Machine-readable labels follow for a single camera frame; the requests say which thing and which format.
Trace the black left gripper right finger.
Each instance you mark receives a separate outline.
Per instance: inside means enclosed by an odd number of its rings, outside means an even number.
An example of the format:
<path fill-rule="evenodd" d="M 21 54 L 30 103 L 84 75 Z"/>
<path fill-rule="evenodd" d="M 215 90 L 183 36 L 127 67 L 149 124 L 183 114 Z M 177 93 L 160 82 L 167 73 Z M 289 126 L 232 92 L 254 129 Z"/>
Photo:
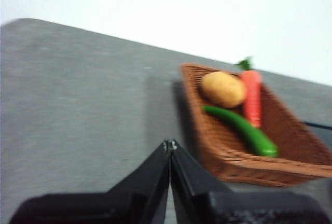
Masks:
<path fill-rule="evenodd" d="M 192 223 L 330 223 L 319 203 L 292 192 L 234 192 L 176 140 L 169 142 L 171 185 Z"/>

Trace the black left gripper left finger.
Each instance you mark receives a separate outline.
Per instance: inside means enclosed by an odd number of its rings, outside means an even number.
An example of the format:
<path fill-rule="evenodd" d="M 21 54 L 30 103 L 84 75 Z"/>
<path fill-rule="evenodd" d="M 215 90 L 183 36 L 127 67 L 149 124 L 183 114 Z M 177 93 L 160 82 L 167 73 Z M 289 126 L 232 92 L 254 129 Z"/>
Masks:
<path fill-rule="evenodd" d="M 106 192 L 53 193 L 21 203 L 10 223 L 161 223 L 170 181 L 169 141 Z"/>

